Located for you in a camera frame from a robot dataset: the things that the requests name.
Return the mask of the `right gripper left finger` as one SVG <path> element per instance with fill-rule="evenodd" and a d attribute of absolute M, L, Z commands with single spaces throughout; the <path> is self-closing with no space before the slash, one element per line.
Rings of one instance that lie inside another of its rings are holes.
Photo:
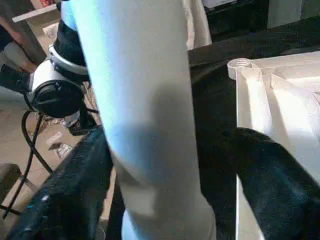
<path fill-rule="evenodd" d="M 95 239 L 112 168 L 104 130 L 97 126 L 46 179 L 7 239 Z"/>

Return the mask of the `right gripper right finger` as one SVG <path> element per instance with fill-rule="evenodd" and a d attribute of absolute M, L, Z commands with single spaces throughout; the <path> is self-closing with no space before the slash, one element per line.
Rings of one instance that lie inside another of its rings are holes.
<path fill-rule="evenodd" d="M 320 186 L 296 159 L 249 128 L 236 128 L 225 145 L 264 238 L 318 240 Z"/>

